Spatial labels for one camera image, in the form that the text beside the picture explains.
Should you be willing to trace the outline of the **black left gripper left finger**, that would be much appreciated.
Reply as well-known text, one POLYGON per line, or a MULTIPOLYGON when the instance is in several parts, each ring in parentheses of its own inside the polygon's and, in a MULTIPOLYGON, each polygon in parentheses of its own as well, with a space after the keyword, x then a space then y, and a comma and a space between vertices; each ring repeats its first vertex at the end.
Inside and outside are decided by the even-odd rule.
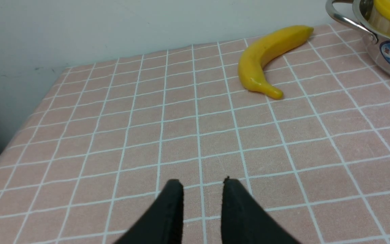
POLYGON ((170 179, 144 214, 115 244, 181 244, 184 190, 178 179, 170 179))

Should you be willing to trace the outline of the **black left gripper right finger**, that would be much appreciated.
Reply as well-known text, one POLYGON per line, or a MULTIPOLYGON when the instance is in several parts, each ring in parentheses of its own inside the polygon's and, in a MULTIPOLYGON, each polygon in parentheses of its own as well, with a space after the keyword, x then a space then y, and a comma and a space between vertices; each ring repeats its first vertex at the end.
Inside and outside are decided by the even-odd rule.
POLYGON ((223 244, 299 244, 249 194, 237 179, 223 181, 221 209, 223 244))

